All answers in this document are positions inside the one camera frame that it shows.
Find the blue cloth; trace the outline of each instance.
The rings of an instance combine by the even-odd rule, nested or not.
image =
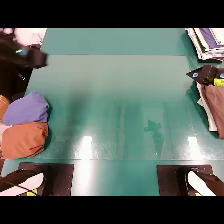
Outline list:
[[[31,122],[47,122],[49,105],[38,92],[11,103],[3,117],[6,125],[19,125]]]
[[[223,45],[217,45],[216,41],[210,31],[209,28],[199,28],[201,31],[201,34],[203,35],[205,41],[207,42],[207,44],[209,45],[209,48],[220,48],[220,47],[224,47]]]

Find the glossy green surface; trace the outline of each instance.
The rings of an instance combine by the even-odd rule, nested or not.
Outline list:
[[[46,150],[6,161],[3,175],[21,161],[74,163],[72,195],[158,195],[158,164],[209,163],[224,180],[224,141],[186,76],[203,64],[184,29],[49,28],[42,49],[49,65],[27,93],[49,101]]]
[[[194,55],[184,28],[48,28],[49,54]]]

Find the yellow tag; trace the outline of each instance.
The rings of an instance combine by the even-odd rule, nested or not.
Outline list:
[[[214,79],[214,86],[224,86],[224,79]]]
[[[27,196],[36,196],[35,194],[33,194],[32,192],[28,191],[27,192]]]

